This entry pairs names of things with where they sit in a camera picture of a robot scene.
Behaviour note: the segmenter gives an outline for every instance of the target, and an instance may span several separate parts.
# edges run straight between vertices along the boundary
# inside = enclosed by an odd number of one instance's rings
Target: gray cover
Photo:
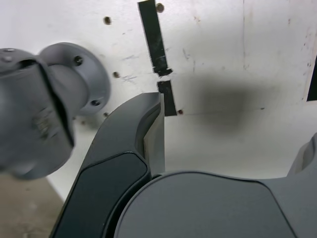
[[[202,172],[161,176],[127,204],[115,238],[294,238],[259,182]]]
[[[116,238],[316,238],[317,134],[285,178],[163,175],[127,204]]]
[[[35,179],[67,161],[73,141],[56,102],[36,56],[0,50],[0,169]]]

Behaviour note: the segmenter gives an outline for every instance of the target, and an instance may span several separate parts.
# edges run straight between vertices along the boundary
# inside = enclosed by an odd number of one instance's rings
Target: white panel
[[[49,176],[65,198],[102,123],[128,99],[171,79],[177,110],[165,118],[166,168],[248,178],[287,174],[317,131],[306,103],[317,53],[314,0],[162,0],[169,76],[152,72],[136,0],[0,0],[0,46],[38,53],[57,42],[86,47],[111,77],[102,112],[74,121],[71,159]],[[104,25],[109,16],[111,25]],[[113,72],[120,78],[113,78]]]

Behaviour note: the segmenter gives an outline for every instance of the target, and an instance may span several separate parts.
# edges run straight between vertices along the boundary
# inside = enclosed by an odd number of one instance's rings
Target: bolt hole
[[[157,4],[157,12],[162,13],[164,11],[164,5],[162,3]]]
[[[83,63],[84,59],[81,56],[74,57],[74,63],[76,66],[80,66]]]
[[[111,18],[108,17],[108,16],[105,16],[105,17],[104,17],[104,24],[106,24],[106,25],[111,25]]]
[[[113,77],[115,77],[115,78],[119,78],[120,77],[120,74],[118,73],[118,72],[113,72]]]
[[[100,102],[98,100],[93,100],[90,102],[91,105],[93,105],[94,107],[99,106]]]

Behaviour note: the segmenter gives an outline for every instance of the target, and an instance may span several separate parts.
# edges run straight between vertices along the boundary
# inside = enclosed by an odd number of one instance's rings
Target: gray robot arm
[[[72,118],[107,102],[105,69],[86,49],[59,43],[39,56],[0,49],[0,169],[36,179],[60,168],[74,146]]]

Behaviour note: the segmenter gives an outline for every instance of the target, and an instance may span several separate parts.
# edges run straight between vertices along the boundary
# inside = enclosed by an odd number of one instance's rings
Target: curved black plastic part
[[[102,124],[86,155],[52,238],[113,237],[129,199],[151,180],[143,139],[160,113],[160,94],[141,94]]]

